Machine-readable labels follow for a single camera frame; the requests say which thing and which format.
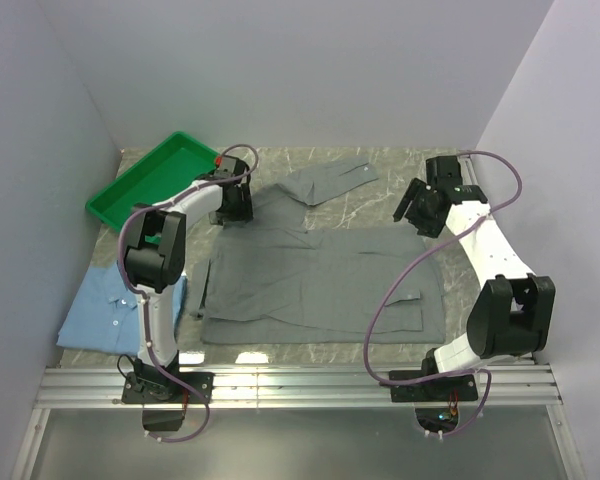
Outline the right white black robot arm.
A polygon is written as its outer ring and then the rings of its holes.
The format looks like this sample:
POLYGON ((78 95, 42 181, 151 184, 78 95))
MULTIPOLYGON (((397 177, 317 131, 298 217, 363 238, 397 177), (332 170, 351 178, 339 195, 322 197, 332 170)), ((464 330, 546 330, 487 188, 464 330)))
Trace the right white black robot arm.
POLYGON ((555 284, 536 275, 516 254, 493 216, 497 210, 476 185, 458 179, 430 185, 414 179, 394 212, 396 221, 407 220, 422 236, 436 238, 448 229, 480 284, 465 332, 427 353, 422 362, 420 385, 431 399, 454 390, 454 371, 546 347, 555 284))

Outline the green plastic tray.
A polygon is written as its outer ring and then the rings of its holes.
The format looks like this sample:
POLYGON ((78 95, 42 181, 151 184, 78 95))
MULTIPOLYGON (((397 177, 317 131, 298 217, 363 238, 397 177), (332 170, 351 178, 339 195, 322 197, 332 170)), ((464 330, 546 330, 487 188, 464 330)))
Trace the green plastic tray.
POLYGON ((218 153, 184 132, 175 132, 119 175, 85 205, 105 225, 120 231, 138 203, 162 202, 211 172, 218 153))

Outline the grey long sleeve shirt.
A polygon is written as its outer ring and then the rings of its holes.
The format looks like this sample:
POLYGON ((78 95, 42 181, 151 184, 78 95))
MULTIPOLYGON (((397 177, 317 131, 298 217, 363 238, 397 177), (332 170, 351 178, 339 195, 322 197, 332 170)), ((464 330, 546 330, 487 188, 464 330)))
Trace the grey long sleeve shirt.
POLYGON ((250 222, 220 228, 192 269, 187 310, 208 344, 441 343, 443 280, 405 224, 308 228, 305 217, 378 179, 354 156, 259 188, 250 222))

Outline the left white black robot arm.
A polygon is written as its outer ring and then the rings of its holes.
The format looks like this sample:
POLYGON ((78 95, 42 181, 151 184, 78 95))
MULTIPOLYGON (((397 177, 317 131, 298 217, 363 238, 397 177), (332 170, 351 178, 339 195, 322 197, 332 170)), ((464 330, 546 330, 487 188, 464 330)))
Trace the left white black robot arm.
POLYGON ((159 402, 193 389, 180 372, 172 302, 184 271, 187 230, 205 216, 217 225, 251 220, 250 179, 196 180, 166 200, 136 205, 120 232, 118 268, 136 296, 140 331, 130 384, 159 402))

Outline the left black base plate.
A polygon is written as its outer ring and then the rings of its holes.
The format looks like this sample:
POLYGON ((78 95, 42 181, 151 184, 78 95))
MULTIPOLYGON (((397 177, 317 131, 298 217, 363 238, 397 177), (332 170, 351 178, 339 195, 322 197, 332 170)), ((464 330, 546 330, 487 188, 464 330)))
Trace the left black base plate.
POLYGON ((214 374, 211 372, 180 372, 176 377, 200 393, 189 389, 161 374, 142 376, 130 373, 125 380, 121 402, 129 405, 202 404, 212 396, 214 374))

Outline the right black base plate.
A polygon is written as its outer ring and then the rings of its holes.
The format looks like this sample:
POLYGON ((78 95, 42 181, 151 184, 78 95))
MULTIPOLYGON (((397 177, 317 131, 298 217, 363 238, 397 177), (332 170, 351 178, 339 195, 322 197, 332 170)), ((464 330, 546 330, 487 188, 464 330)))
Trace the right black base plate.
POLYGON ((477 381, 472 370, 447 372, 440 378, 423 381, 421 370, 391 370, 389 379, 378 384, 390 389, 393 403, 441 403, 453 401, 476 401, 477 381))

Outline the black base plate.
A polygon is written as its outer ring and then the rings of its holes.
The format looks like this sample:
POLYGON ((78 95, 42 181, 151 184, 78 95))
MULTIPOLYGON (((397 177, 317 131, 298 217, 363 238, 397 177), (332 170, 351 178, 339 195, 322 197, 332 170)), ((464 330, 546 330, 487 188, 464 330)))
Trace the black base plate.
POLYGON ((189 389, 161 374, 142 376, 130 373, 125 380, 121 402, 129 405, 202 404, 212 396, 214 374, 211 372, 180 372, 176 377, 200 393, 189 389))
POLYGON ((391 370, 389 379, 378 384, 390 389, 393 403, 441 403, 453 401, 476 401, 477 381, 472 370, 447 372, 440 378, 423 381, 421 370, 391 370))

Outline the folded light blue shirt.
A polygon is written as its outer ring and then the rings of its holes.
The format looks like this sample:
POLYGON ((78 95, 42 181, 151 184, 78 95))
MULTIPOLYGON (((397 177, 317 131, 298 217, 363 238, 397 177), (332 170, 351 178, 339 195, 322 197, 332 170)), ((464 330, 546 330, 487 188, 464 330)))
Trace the folded light blue shirt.
MULTIPOLYGON (((156 358, 162 362, 171 362, 177 353, 175 327, 186 287, 187 278, 181 275, 162 294, 148 292, 150 337, 156 358)), ((139 355, 149 362, 142 300, 127 288, 117 265, 89 268, 59 330, 57 345, 139 355)))

